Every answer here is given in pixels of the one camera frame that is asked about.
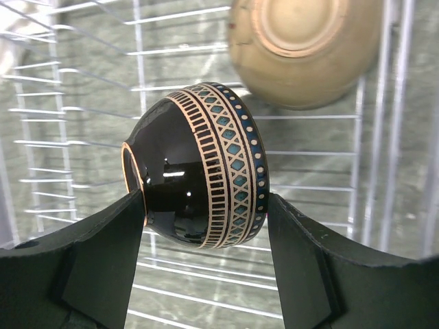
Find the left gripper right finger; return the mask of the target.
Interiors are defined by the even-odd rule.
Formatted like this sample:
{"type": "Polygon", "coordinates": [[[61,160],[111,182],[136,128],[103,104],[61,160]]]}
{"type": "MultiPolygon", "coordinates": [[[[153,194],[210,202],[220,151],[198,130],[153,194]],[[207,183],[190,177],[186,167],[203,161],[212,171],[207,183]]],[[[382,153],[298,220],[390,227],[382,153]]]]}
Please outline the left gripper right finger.
{"type": "Polygon", "coordinates": [[[438,257],[338,234],[271,194],[268,232],[286,328],[437,328],[438,257]]]}

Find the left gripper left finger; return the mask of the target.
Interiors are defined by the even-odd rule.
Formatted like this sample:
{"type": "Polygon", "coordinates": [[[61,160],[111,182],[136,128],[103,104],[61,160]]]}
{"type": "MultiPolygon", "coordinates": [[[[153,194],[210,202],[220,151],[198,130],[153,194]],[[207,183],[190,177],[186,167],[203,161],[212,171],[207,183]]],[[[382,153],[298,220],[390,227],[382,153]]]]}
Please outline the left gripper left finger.
{"type": "Polygon", "coordinates": [[[63,229],[1,250],[2,328],[123,328],[144,222],[131,192],[63,229]]]}

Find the dark brown patterned bowl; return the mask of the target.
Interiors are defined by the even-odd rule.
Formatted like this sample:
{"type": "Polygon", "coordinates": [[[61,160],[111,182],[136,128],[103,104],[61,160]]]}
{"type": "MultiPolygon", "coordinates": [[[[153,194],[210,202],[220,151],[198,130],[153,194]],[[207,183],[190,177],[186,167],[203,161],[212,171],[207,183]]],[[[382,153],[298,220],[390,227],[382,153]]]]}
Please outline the dark brown patterned bowl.
{"type": "Polygon", "coordinates": [[[121,147],[128,191],[145,224],[201,249],[241,245],[268,212],[268,162],[257,125],[229,87],[202,82],[155,103],[121,147]]]}

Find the tan ceramic bowl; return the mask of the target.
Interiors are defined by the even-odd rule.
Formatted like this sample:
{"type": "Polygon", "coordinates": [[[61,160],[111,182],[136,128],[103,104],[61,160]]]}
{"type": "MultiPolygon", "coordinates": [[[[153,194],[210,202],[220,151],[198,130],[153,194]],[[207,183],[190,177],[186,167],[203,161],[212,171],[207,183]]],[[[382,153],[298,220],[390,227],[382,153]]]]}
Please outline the tan ceramic bowl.
{"type": "Polygon", "coordinates": [[[234,1],[230,60],[246,88],[296,110],[318,108],[352,88],[377,56],[383,2],[234,1]]]}

